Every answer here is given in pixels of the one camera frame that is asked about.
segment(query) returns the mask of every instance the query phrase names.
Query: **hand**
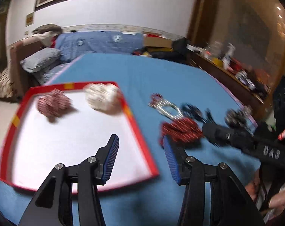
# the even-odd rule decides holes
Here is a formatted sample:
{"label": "hand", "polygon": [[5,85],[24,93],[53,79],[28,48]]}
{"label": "hand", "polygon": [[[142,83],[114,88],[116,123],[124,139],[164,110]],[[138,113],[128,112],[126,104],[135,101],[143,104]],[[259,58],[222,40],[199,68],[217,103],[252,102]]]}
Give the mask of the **hand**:
{"label": "hand", "polygon": [[[252,198],[253,201],[256,200],[259,191],[260,176],[259,170],[255,172],[254,179],[249,184],[246,185],[245,189]],[[285,190],[274,195],[270,202],[268,203],[269,208],[275,208],[274,215],[278,216],[282,213],[285,208]]]}

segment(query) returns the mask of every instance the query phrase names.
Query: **blue bedsheet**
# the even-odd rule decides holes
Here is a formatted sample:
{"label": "blue bedsheet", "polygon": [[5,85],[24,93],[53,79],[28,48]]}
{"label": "blue bedsheet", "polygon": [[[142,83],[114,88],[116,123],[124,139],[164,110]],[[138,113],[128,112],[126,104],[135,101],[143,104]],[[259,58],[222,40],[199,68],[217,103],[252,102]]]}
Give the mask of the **blue bedsheet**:
{"label": "blue bedsheet", "polygon": [[84,53],[131,54],[143,48],[143,35],[122,34],[118,31],[69,32],[59,35],[55,48],[61,50],[61,60],[65,63]]}
{"label": "blue bedsheet", "polygon": [[[224,124],[228,108],[237,109],[235,101],[200,69],[170,61],[131,55],[85,54],[57,77],[53,84],[80,81],[116,81],[137,120],[159,168],[160,176],[144,182],[100,194],[107,226],[175,226],[179,217],[184,186],[172,179],[164,150],[158,144],[160,123],[168,119],[147,104],[150,95],[160,93],[176,105],[191,103],[204,111],[211,110],[214,120]],[[226,162],[246,185],[259,167],[258,160],[233,148],[218,148],[206,139],[187,150],[206,164]],[[0,210],[18,224],[30,194],[15,191],[0,181]],[[210,185],[206,184],[205,222],[209,224]],[[79,225],[77,203],[73,203],[74,225]]]}

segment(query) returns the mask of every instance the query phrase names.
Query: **bottle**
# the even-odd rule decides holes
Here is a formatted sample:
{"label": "bottle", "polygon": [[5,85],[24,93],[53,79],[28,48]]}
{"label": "bottle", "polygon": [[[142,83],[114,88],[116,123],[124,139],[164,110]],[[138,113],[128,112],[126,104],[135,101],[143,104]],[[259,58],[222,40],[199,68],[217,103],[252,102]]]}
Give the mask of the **bottle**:
{"label": "bottle", "polygon": [[219,54],[221,53],[221,47],[222,43],[220,43],[219,41],[214,41],[214,43],[211,44],[210,46],[211,60],[219,56]]}
{"label": "bottle", "polygon": [[223,62],[223,68],[224,69],[228,69],[229,65],[230,65],[230,58],[233,56],[233,53],[235,51],[235,46],[232,45],[231,43],[228,43],[229,46],[229,50],[228,52],[224,55],[224,57],[222,58],[222,62]]}
{"label": "bottle", "polygon": [[207,59],[210,59],[211,58],[211,52],[210,52],[210,46],[209,46],[209,44],[208,43],[206,43],[207,44],[207,46],[206,46],[206,48],[204,49],[204,51],[203,51],[203,56],[205,57],[205,58],[207,58]]}

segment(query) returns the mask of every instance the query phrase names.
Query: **blue tablecloth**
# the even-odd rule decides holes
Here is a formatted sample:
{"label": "blue tablecloth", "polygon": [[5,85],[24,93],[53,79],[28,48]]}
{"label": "blue tablecloth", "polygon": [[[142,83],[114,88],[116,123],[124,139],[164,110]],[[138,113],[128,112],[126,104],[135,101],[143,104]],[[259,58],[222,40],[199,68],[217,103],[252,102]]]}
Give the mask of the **blue tablecloth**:
{"label": "blue tablecloth", "polygon": [[[156,179],[100,194],[107,226],[175,226],[178,221],[184,186],[172,179],[164,150],[158,144],[160,123],[168,119],[147,104],[152,93],[160,93],[176,105],[190,103],[204,112],[211,110],[214,120],[224,124],[228,108],[236,102],[207,73],[166,60],[130,55],[85,54],[52,83],[115,81],[119,84],[158,166]],[[206,139],[187,150],[206,164],[226,162],[245,185],[260,162],[233,148],[218,148]],[[14,190],[0,181],[0,210],[18,224],[32,194]],[[209,224],[210,185],[206,184],[205,222]],[[74,225],[79,225],[77,202],[73,202]]]}

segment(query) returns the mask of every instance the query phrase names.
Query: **spray bottle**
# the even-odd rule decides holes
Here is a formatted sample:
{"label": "spray bottle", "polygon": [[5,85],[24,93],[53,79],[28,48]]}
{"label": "spray bottle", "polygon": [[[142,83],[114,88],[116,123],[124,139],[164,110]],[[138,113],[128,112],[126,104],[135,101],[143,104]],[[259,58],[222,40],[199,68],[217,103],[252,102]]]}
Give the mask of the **spray bottle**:
{"label": "spray bottle", "polygon": [[230,58],[233,56],[233,53],[235,51],[235,46],[232,45],[231,43],[228,43],[229,46],[229,50],[228,52],[224,55],[224,57],[222,58],[222,62],[223,62],[223,68],[227,69],[230,65]]}

